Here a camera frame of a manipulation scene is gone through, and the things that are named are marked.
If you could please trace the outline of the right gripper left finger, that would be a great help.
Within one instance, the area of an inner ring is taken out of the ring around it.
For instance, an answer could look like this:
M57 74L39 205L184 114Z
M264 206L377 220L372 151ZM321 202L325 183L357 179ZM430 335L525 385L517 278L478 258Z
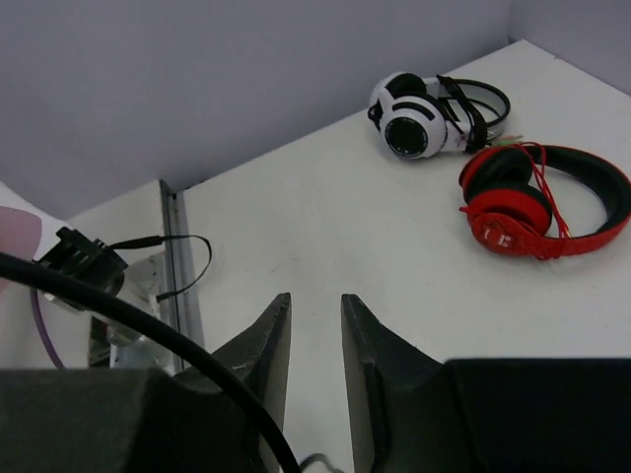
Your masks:
M213 353L284 425L292 306L279 294L246 330ZM194 368L175 376L192 390L178 421L183 460L176 472L278 472L280 466L254 421L219 386Z

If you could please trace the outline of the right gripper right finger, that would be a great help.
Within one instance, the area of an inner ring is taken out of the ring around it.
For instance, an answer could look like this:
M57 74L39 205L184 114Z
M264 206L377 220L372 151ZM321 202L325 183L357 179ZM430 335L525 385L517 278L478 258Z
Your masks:
M341 297L342 346L357 472L445 472L442 366L383 325L357 295Z

